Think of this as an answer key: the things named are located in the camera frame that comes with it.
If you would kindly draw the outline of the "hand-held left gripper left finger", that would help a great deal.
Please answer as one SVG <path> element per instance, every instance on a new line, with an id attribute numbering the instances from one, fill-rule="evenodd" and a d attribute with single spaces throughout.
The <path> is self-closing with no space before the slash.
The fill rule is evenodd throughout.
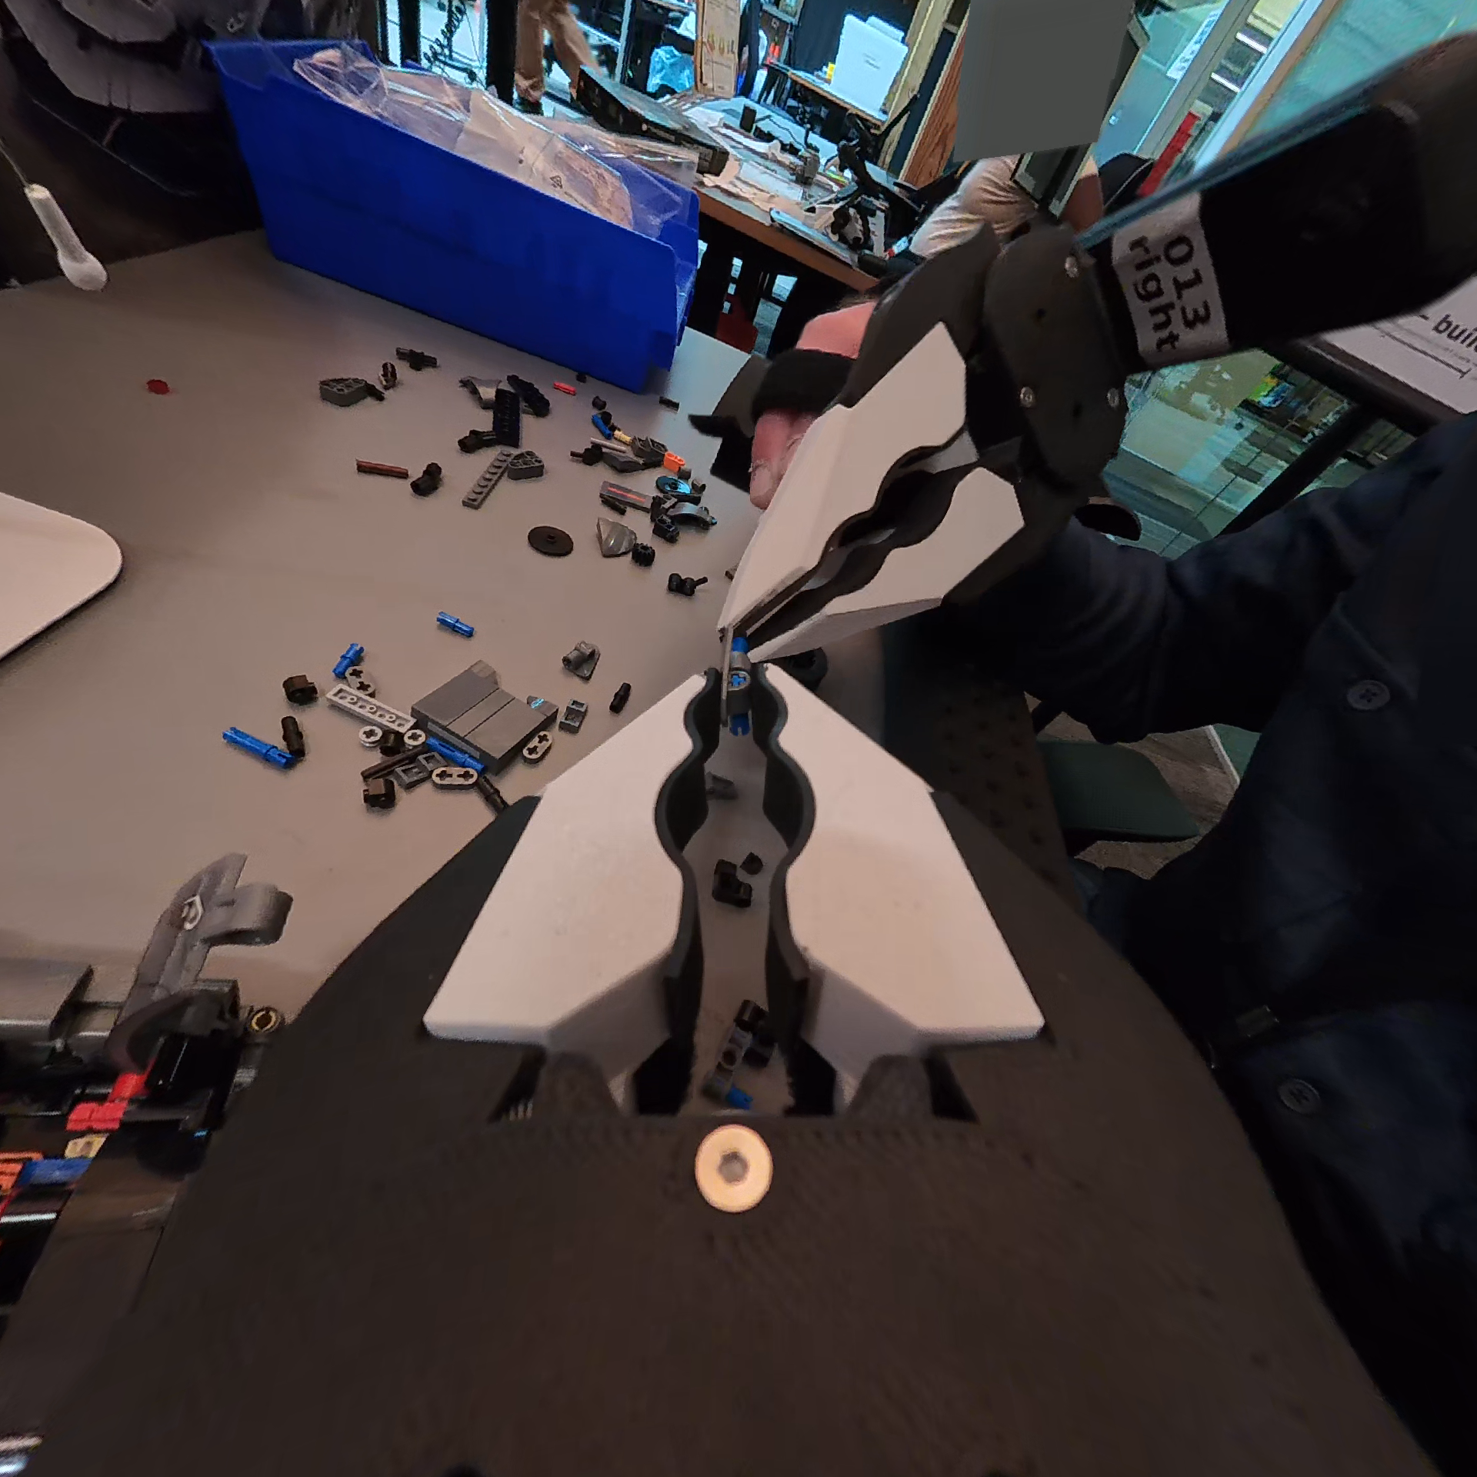
<path id="1" fill-rule="evenodd" d="M 541 790 L 425 1008 L 434 1039 L 589 1059 L 645 1113 L 684 1102 L 705 965 L 685 848 L 721 707 L 689 677 Z"/>

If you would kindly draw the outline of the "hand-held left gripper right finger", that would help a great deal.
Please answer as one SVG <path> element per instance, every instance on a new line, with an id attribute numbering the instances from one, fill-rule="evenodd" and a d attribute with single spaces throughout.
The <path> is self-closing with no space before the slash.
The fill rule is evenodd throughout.
<path id="1" fill-rule="evenodd" d="M 990 833 L 782 670 L 750 677 L 768 877 L 765 1006 L 793 1115 L 884 1060 L 1041 1039 L 1044 1013 L 970 865 Z"/>

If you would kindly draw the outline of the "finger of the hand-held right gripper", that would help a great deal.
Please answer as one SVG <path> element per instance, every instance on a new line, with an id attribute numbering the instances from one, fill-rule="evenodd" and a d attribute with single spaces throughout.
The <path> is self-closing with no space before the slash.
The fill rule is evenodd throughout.
<path id="1" fill-rule="evenodd" d="M 833 404 L 803 434 L 736 566 L 721 631 L 752 631 L 810 579 L 840 528 L 875 506 L 888 473 L 947 447 L 965 424 L 965 359 L 935 324 L 856 404 Z"/>
<path id="2" fill-rule="evenodd" d="M 933 478 L 898 526 L 838 550 L 772 615 L 752 624 L 752 659 L 779 659 L 926 614 L 1023 529 L 1014 487 L 984 468 Z"/>

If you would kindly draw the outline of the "lego car model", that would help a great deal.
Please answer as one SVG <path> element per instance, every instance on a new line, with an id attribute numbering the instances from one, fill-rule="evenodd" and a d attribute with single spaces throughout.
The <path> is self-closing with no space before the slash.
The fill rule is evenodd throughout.
<path id="1" fill-rule="evenodd" d="M 198 1169 L 286 1025 L 209 967 L 276 944 L 290 909 L 284 890 L 246 879 L 244 855 L 225 855 L 175 890 L 124 988 L 75 960 L 3 958 L 5 1322 L 77 1203 L 140 1199 L 123 1227 L 144 1229 Z"/>

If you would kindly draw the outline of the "person's right forearm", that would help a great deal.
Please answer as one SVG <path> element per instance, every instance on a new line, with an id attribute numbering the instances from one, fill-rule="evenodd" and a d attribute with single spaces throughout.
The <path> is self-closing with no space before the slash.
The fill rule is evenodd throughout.
<path id="1" fill-rule="evenodd" d="M 1093 737 L 1267 731 L 1301 691 L 1378 682 L 1473 730 L 1473 417 L 1176 559 L 1074 526 L 1002 594 L 1007 672 Z"/>

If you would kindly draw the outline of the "lego set box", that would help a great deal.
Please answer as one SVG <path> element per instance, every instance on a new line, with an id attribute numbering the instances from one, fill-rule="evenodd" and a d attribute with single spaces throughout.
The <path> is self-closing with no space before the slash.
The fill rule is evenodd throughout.
<path id="1" fill-rule="evenodd" d="M 170 197 L 239 202 L 212 44 L 385 39 L 386 4 L 1 4 L 3 76 L 19 98 Z"/>

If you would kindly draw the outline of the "person's right hand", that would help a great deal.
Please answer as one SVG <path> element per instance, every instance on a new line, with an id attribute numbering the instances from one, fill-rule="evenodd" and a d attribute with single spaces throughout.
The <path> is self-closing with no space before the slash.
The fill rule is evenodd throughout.
<path id="1" fill-rule="evenodd" d="M 808 322 L 796 345 L 772 360 L 752 403 L 749 498 L 754 508 L 770 506 L 803 434 L 838 397 L 875 306 L 875 299 L 844 302 Z"/>

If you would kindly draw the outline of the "black perforated board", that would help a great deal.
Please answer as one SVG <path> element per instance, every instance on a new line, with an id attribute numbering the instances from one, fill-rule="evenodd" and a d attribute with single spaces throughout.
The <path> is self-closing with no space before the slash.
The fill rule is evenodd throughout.
<path id="1" fill-rule="evenodd" d="M 882 747 L 954 797 L 1081 914 L 1025 695 L 988 673 L 942 612 L 881 629 L 879 682 Z"/>

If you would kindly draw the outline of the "wooden work table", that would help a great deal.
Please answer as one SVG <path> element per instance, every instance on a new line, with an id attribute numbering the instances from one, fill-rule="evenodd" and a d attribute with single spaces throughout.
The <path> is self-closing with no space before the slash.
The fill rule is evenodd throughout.
<path id="1" fill-rule="evenodd" d="M 784 144 L 801 146 L 800 128 L 765 104 L 756 106 L 756 125 L 773 135 L 759 141 L 740 128 L 747 109 L 742 98 L 677 95 L 648 98 L 612 83 L 599 70 L 582 69 L 578 107 L 610 132 L 624 121 L 643 125 L 648 135 L 671 135 L 675 146 L 696 155 L 694 195 L 703 236 L 724 229 L 782 258 L 779 273 L 831 280 L 849 290 L 872 285 L 856 250 L 826 230 L 838 185 L 819 171 L 800 179 L 800 158 Z"/>

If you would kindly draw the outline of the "framed printed sign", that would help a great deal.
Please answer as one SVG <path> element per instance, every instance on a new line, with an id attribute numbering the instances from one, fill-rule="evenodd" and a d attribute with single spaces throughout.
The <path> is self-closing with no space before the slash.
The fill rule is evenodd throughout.
<path id="1" fill-rule="evenodd" d="M 1324 341 L 1450 411 L 1475 410 L 1475 280 L 1405 317 L 1341 329 Z"/>

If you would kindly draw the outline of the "person's dark clothing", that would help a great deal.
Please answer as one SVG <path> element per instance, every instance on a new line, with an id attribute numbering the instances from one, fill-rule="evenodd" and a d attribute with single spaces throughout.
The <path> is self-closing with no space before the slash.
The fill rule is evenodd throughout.
<path id="1" fill-rule="evenodd" d="M 1273 714 L 1121 935 L 1441 1473 L 1473 1473 L 1473 923 L 1473 730 L 1359 682 Z"/>

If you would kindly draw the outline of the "clear plastic bags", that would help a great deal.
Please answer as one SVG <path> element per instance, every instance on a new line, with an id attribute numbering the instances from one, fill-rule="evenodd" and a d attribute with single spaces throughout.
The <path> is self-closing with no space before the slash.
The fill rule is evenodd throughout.
<path id="1" fill-rule="evenodd" d="M 620 229 L 657 237 L 696 204 L 696 155 L 582 121 L 538 120 L 476 86 L 385 67 L 346 42 L 292 65 L 299 79 L 358 114 L 390 123 L 492 172 Z"/>

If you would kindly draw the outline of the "blue storage bin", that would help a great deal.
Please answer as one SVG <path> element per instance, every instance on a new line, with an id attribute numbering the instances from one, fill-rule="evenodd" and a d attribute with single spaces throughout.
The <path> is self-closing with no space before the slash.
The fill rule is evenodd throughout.
<path id="1" fill-rule="evenodd" d="M 671 368 L 698 266 L 689 188 L 622 164 L 655 234 L 332 100 L 313 42 L 207 42 L 272 253 L 631 392 Z"/>

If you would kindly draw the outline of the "white book stand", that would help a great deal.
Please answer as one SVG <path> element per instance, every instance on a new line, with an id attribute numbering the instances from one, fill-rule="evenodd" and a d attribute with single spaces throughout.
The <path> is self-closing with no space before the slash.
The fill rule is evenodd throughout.
<path id="1" fill-rule="evenodd" d="M 1 494 L 1 659 L 109 589 L 117 542 L 58 510 Z"/>

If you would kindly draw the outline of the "narrow wooden post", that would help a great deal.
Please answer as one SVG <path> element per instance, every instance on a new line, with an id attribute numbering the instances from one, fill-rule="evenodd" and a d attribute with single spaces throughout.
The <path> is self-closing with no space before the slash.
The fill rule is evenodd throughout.
<path id="1" fill-rule="evenodd" d="M 916 130 L 910 146 L 893 172 L 912 186 L 939 179 L 954 157 L 963 77 L 965 37 L 970 4 L 925 4 L 916 19 L 923 25 L 921 40 L 933 40 L 935 49 L 949 42 L 942 67 L 928 86 L 917 88 Z"/>

